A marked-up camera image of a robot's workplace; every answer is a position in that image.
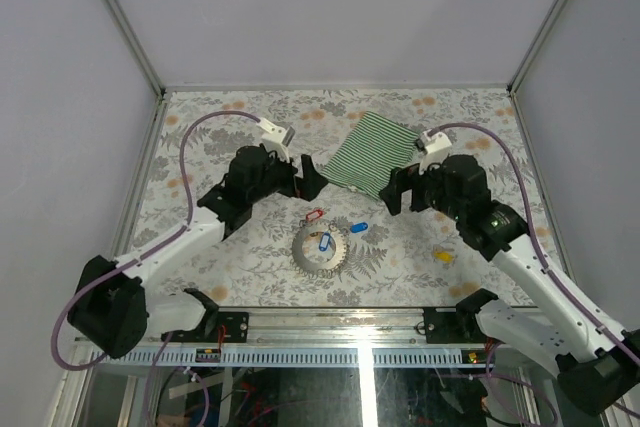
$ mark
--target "striped fabric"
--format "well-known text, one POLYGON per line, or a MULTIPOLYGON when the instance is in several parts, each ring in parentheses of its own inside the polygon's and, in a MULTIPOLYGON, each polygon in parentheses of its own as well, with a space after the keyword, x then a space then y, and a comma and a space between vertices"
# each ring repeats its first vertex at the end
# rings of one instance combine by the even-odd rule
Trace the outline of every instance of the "striped fabric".
POLYGON ((322 170, 329 182, 355 188, 374 199, 389 182, 394 167, 413 157, 418 135, 384 117, 367 112, 322 170))

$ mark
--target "floral tablecloth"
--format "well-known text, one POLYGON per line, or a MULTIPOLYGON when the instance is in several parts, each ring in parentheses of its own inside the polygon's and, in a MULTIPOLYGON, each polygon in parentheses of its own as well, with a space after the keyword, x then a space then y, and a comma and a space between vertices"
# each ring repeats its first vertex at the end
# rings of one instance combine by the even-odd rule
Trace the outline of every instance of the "floral tablecloth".
MULTIPOLYGON (((535 226, 556 257, 543 205, 507 93, 502 89, 298 90, 174 92, 140 208, 133 245, 139 247, 184 218, 185 193, 178 147, 188 126, 215 110, 244 110, 292 125, 291 154, 312 154, 321 169, 366 111, 416 132, 445 122, 476 122, 497 132, 513 150, 527 181, 535 226)), ((500 148, 475 131, 449 131, 454 151, 475 155, 486 168, 494 197, 522 212, 515 177, 500 148)), ((236 150, 257 145, 261 131, 246 119, 217 117, 191 135, 189 187, 196 198, 220 181, 236 150)), ((329 185, 312 203, 271 196, 252 219, 222 244, 197 253, 160 286, 165 292, 197 287, 221 305, 399 307, 453 305, 480 286, 512 305, 530 300, 515 283, 460 240, 453 222, 432 211, 391 217, 381 201, 329 185), (299 221, 313 208, 339 226, 367 222, 351 234, 339 276, 308 278, 291 266, 299 221)))

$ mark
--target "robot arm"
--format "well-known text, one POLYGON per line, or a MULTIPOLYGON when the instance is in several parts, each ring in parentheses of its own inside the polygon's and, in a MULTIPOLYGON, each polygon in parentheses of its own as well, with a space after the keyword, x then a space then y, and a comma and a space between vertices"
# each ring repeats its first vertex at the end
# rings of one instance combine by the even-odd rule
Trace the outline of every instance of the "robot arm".
POLYGON ((318 174, 311 157, 303 155, 302 177, 289 158, 293 130, 266 119, 260 146, 240 148, 222 181, 201 199, 191 220, 113 261, 97 256, 84 267, 76 292, 113 272, 135 264, 85 294, 67 319, 107 355, 118 358, 145 336, 182 331, 216 342, 218 306, 197 289, 176 295, 149 294, 197 252, 224 241, 250 218, 253 204, 279 193, 307 201, 315 199, 328 181, 318 174))
POLYGON ((464 242, 522 287, 554 326, 519 314, 481 289, 456 306, 461 328, 479 328, 510 344, 557 377, 579 408, 592 415, 601 413, 638 383, 640 369, 625 350, 640 354, 640 330, 625 331, 544 252, 548 267, 541 262, 529 226, 511 207, 491 199, 486 172, 473 156, 448 156, 451 143, 442 133, 423 134, 417 146, 424 153, 422 162, 394 169, 380 191, 390 213, 400 213, 401 195, 411 190, 410 210, 434 208, 455 220, 464 242), (558 280, 591 315, 568 299, 558 280), (605 328, 618 343, 603 335, 605 328))

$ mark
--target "white wall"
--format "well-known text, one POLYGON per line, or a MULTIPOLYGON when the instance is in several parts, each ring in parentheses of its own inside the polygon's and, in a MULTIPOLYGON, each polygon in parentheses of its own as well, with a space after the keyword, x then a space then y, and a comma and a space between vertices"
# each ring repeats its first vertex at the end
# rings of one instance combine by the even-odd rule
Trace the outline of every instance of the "white wall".
POLYGON ((35 427, 51 328, 113 240, 153 96, 101 0, 0 5, 0 423, 35 427))
POLYGON ((505 84, 553 0, 120 0, 168 85, 505 84))
POLYGON ((518 93, 577 281, 630 330, 640 328, 639 79, 640 2, 570 0, 518 93))

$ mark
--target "glass panel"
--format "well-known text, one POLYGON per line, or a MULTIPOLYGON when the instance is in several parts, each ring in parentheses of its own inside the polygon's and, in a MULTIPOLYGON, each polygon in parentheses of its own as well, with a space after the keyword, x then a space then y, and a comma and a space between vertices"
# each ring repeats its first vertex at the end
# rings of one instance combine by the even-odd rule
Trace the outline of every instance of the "glass panel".
MULTIPOLYGON (((490 393, 487 379, 478 377, 484 369, 477 365, 434 369, 398 363, 393 368, 376 368, 370 348, 358 349, 357 360, 354 367, 193 367, 192 371, 206 383, 210 398, 204 420, 204 391, 184 368, 155 369, 145 409, 149 369, 101 365, 94 370, 91 395, 85 402, 88 417, 78 425, 517 426, 519 419, 512 415, 514 411, 544 425, 552 421, 551 410, 541 399, 510 382, 495 381, 505 408, 490 393), (145 420, 147 411, 151 423, 145 420)), ((494 373, 519 377, 540 389, 559 413, 559 426, 603 425, 599 418, 588 417, 573 407, 541 368, 524 370, 499 364, 494 373)))

